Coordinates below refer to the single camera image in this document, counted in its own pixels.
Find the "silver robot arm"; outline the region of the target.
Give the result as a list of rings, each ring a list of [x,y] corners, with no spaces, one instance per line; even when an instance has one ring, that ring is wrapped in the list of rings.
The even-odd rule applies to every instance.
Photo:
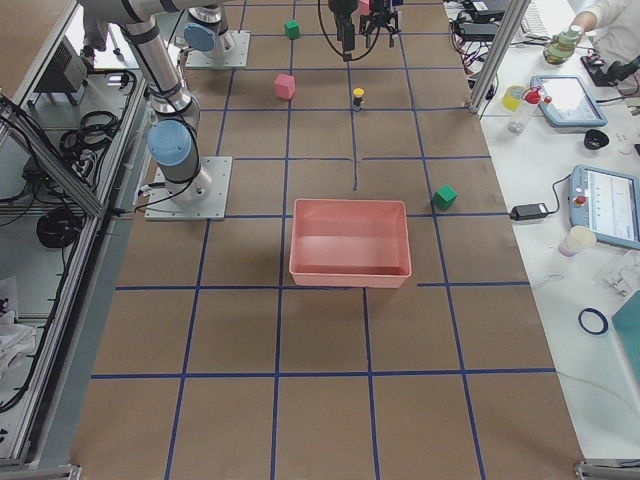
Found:
[[[375,47],[382,30],[389,34],[389,47],[394,46],[401,32],[402,1],[326,1],[333,14],[337,47],[329,38],[323,21],[323,1],[316,3],[317,17],[322,35],[329,47],[344,62],[358,61]],[[227,50],[223,40],[230,34],[221,4],[188,9],[189,22],[184,27],[184,42],[188,49],[213,54],[218,47]]]
[[[186,12],[187,46],[222,57],[230,44],[222,1],[82,1],[93,19],[117,25],[148,83],[157,124],[148,149],[164,175],[167,199],[179,206],[203,201],[213,180],[204,170],[197,145],[200,105],[184,75],[172,62],[156,22],[159,13]]]

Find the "green cube near arm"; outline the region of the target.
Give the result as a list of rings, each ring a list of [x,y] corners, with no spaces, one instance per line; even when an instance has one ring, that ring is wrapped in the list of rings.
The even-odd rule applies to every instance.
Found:
[[[294,19],[284,23],[284,33],[289,40],[295,40],[300,37],[300,26]]]

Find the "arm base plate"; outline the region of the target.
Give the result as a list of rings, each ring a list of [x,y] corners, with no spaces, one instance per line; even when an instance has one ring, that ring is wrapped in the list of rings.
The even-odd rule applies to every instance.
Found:
[[[203,156],[200,173],[182,193],[182,186],[168,183],[150,194],[145,209],[149,221],[196,221],[225,218],[233,159],[230,156]]]
[[[191,69],[244,68],[248,60],[250,37],[247,30],[228,30],[222,36],[216,36],[192,24],[184,32],[190,48],[186,66]]]

